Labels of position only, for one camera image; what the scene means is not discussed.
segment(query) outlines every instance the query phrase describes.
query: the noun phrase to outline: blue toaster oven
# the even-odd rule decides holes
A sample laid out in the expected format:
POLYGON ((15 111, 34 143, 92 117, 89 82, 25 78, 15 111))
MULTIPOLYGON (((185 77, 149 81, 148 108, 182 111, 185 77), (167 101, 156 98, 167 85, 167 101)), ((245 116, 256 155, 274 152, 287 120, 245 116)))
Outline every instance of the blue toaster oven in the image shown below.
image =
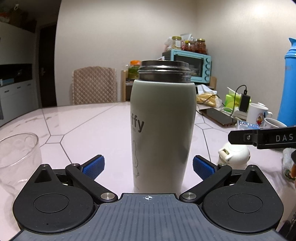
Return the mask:
POLYGON ((208 84, 211 75, 211 56, 189 51, 173 49, 163 53, 164 60, 183 61, 189 63, 191 81, 208 84))

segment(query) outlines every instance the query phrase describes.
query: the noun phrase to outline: stainless steel bottle neck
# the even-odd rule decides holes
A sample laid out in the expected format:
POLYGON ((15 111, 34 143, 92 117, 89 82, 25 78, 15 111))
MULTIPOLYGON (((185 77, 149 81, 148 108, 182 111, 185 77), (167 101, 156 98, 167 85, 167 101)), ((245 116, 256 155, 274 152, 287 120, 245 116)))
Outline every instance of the stainless steel bottle neck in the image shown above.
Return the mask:
POLYGON ((189 64, 180 61, 145 60, 138 70, 139 80, 168 83, 190 83, 189 64))

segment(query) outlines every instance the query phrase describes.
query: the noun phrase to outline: thermos bottle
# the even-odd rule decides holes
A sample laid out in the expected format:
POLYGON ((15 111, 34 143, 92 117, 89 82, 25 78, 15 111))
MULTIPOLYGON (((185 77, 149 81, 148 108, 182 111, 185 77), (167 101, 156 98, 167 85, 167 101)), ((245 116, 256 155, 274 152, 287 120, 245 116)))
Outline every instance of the thermos bottle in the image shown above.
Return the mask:
POLYGON ((296 39, 285 55, 285 81, 278 120, 287 126, 296 125, 296 39))
POLYGON ((188 63, 142 61, 131 92, 134 191, 180 194, 196 111, 188 63))

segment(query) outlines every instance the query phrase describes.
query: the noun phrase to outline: white tabletop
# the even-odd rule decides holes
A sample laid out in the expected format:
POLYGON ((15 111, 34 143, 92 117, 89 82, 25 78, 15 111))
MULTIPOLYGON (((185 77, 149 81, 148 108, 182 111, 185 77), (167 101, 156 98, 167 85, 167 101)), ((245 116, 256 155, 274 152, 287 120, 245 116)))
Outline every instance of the white tabletop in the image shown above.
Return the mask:
MULTIPOLYGON (((39 109, 23 115, 0 128, 0 139, 12 134, 33 132, 38 135, 42 163, 52 169, 70 163, 84 163, 95 155, 105 157, 105 170, 96 179, 115 192, 133 192, 131 161, 130 103, 90 104, 39 109)), ((218 163, 218 150, 227 142, 235 128, 222 128, 198 113, 195 118, 191 149, 181 192, 198 184, 201 179, 192 168, 195 155, 218 163)), ((281 175, 282 153, 257 150, 249 146, 248 164, 260 167, 284 204, 286 220, 295 205, 293 183, 281 175)), ((19 228, 12 214, 13 198, 0 186, 0 240, 11 239, 19 228)))

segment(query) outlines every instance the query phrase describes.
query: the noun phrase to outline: black smartphone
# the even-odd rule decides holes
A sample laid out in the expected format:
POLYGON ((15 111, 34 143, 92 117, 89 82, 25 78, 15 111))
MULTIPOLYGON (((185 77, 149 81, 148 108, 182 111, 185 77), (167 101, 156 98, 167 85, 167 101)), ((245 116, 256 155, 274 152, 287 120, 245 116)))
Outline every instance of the black smartphone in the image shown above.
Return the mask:
POLYGON ((215 121, 223 127, 233 126, 236 124, 237 120, 218 111, 214 108, 202 109, 200 110, 204 116, 208 117, 210 120, 215 121))

